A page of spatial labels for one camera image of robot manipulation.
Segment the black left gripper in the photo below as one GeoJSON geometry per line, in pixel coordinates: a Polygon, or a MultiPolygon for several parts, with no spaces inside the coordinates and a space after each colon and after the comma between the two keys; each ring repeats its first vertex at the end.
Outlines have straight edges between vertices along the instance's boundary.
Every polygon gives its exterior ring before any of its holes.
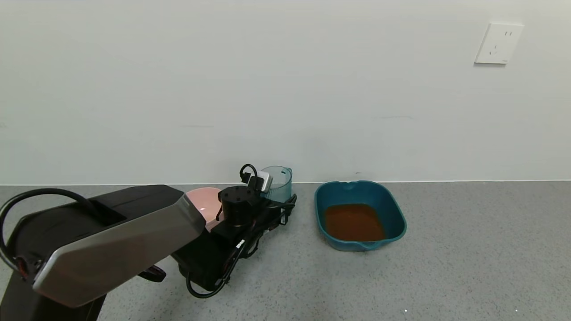
{"type": "Polygon", "coordinates": [[[291,215],[297,195],[294,193],[286,203],[269,203],[265,206],[265,225],[279,226],[287,223],[286,217],[291,215]]]}

